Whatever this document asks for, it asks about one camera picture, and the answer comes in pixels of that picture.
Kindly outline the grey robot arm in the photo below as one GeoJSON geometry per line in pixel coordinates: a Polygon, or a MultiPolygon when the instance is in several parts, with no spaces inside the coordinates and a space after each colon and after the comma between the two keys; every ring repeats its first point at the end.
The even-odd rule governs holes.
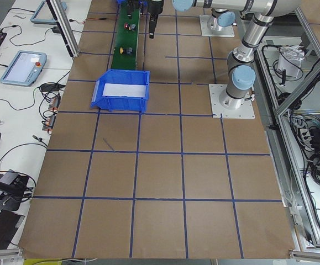
{"type": "Polygon", "coordinates": [[[239,109],[247,91],[253,86],[256,74],[250,66],[267,29],[275,17],[295,10],[300,1],[230,1],[230,9],[254,13],[241,43],[227,58],[229,82],[220,95],[221,105],[230,110],[239,109]]]}
{"type": "MultiPolygon", "coordinates": [[[[147,1],[147,3],[147,12],[150,14],[148,33],[149,38],[153,39],[158,17],[163,12],[164,1],[147,1]]],[[[172,1],[173,7],[179,12],[185,12],[195,6],[210,8],[212,10],[212,17],[219,27],[228,27],[235,20],[234,14],[224,15],[224,13],[228,13],[229,10],[240,10],[241,12],[246,13],[251,10],[253,4],[254,1],[245,1],[243,8],[233,7],[232,5],[228,8],[224,8],[223,2],[213,4],[213,1],[203,1],[199,4],[199,1],[172,1]]]]}

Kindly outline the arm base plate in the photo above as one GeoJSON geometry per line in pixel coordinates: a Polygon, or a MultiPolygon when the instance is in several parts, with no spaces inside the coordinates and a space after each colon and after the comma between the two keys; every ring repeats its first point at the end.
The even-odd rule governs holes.
{"type": "Polygon", "coordinates": [[[235,15],[221,14],[218,18],[212,15],[200,15],[200,26],[202,36],[233,38],[235,36],[233,23],[235,15]]]}
{"type": "Polygon", "coordinates": [[[226,84],[209,84],[212,117],[222,119],[255,119],[249,92],[242,99],[227,95],[226,84]]]}

